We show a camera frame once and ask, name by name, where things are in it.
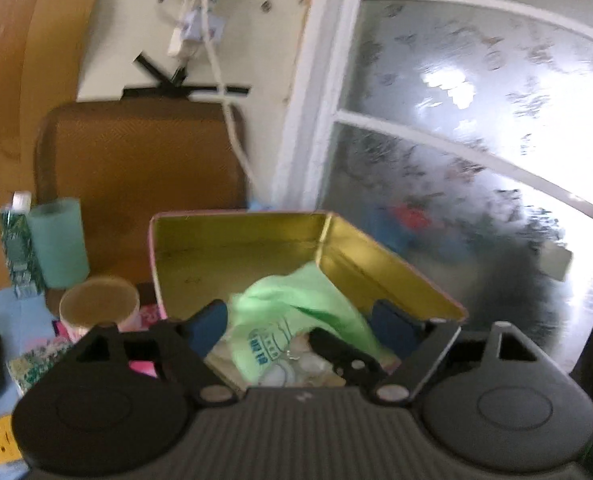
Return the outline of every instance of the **green cup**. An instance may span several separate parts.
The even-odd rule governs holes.
[[[36,206],[27,218],[34,251],[48,287],[70,288],[84,282],[90,264],[78,199],[61,198]]]

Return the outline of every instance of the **green package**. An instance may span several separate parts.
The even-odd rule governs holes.
[[[298,332],[323,328],[375,359],[384,349],[368,323],[314,262],[288,276],[268,276],[229,303],[232,360],[250,383]]]

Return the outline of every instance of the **blue tablecloth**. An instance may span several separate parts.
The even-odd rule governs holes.
[[[0,334],[6,362],[29,350],[34,342],[54,337],[53,319],[42,296],[19,301],[10,288],[0,290]],[[7,388],[0,396],[0,415],[9,413],[19,399],[18,390],[7,373],[6,377]],[[0,480],[15,476],[0,474]]]

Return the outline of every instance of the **silver screw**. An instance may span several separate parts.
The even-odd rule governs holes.
[[[226,400],[232,399],[234,395],[232,390],[227,386],[221,384],[212,384],[201,389],[201,398],[206,402],[225,402]]]
[[[399,384],[386,384],[377,390],[377,397],[385,402],[401,402],[410,397],[410,392]]]

